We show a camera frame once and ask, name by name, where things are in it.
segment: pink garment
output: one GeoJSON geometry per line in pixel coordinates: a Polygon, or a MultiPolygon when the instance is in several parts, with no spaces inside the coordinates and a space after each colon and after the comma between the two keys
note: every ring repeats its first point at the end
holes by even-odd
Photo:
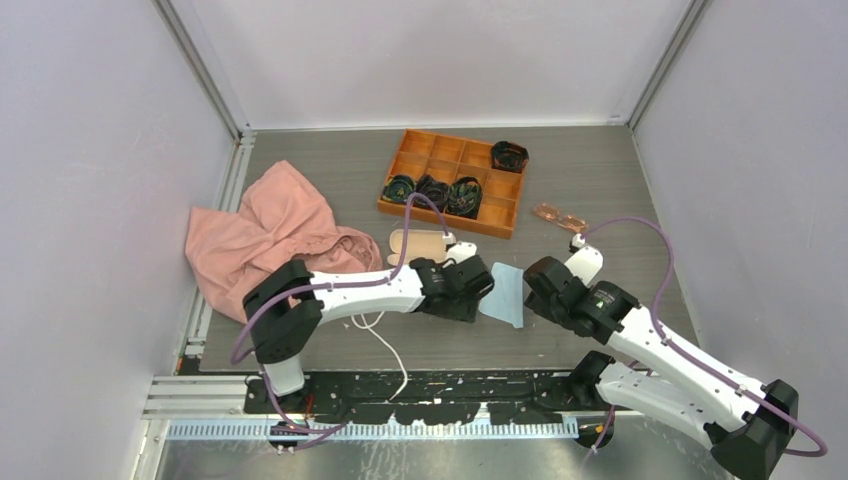
{"type": "Polygon", "coordinates": [[[192,208],[185,252],[206,301],[241,323],[244,296],[292,258],[327,273],[383,266],[374,239],[337,227],[324,197],[286,161],[247,189],[238,213],[192,208]]]}

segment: white panel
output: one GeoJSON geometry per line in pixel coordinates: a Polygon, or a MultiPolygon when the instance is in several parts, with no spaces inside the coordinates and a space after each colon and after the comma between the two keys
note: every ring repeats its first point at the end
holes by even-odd
{"type": "Polygon", "coordinates": [[[0,471],[120,478],[232,144],[150,1],[0,2],[0,45],[0,471]]]}
{"type": "Polygon", "coordinates": [[[716,0],[637,131],[701,344],[792,384],[830,444],[775,480],[848,466],[846,45],[846,2],[716,0]]]}
{"type": "Polygon", "coordinates": [[[274,129],[624,123],[689,2],[193,3],[204,57],[274,129]]]}

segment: light blue paper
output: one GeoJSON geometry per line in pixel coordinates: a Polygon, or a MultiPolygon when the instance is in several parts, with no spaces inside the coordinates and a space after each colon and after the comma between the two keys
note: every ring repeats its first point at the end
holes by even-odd
{"type": "Polygon", "coordinates": [[[483,297],[478,310],[515,328],[524,328],[524,270],[495,262],[495,288],[483,297]]]}

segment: orange wooden tray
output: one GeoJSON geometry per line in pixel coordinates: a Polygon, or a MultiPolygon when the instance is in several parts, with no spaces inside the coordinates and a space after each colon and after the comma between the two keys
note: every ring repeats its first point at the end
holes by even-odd
{"type": "MultiPolygon", "coordinates": [[[[383,185],[392,176],[401,174],[409,175],[418,181],[427,173],[448,185],[462,177],[475,177],[483,187],[483,202],[480,204],[477,219],[445,213],[445,221],[460,230],[512,238],[521,189],[524,187],[524,173],[493,169],[491,149],[491,143],[421,130],[407,130],[383,185]]],[[[405,206],[386,202],[380,198],[381,194],[382,189],[377,195],[377,210],[403,216],[405,206]]],[[[410,215],[416,220],[439,223],[439,218],[429,208],[413,206],[410,215]]]]}

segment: white cable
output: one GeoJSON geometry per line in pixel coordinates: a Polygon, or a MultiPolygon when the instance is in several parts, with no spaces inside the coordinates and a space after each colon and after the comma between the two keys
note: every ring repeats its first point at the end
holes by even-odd
{"type": "Polygon", "coordinates": [[[351,315],[350,320],[353,322],[353,325],[356,328],[358,328],[360,330],[368,330],[369,332],[371,332],[371,335],[374,335],[375,337],[377,337],[377,340],[381,341],[383,343],[383,345],[385,345],[389,350],[391,350],[391,352],[394,354],[395,358],[397,359],[398,366],[400,366],[400,371],[403,372],[403,383],[400,384],[400,388],[397,389],[395,394],[392,395],[391,397],[389,397],[389,401],[392,401],[392,400],[394,400],[395,397],[397,397],[400,394],[400,392],[403,391],[404,388],[406,388],[406,384],[409,383],[409,374],[406,373],[406,367],[403,366],[403,360],[400,359],[400,355],[398,355],[397,350],[395,350],[394,347],[389,345],[389,342],[387,342],[383,337],[381,337],[379,333],[372,330],[374,327],[377,326],[378,323],[380,323],[380,319],[383,318],[383,314],[385,314],[385,313],[386,312],[380,312],[380,314],[377,315],[377,319],[374,320],[374,323],[372,323],[371,325],[368,324],[368,320],[365,318],[365,314],[359,315],[359,317],[362,318],[362,325],[356,323],[356,316],[355,315],[351,315]]]}

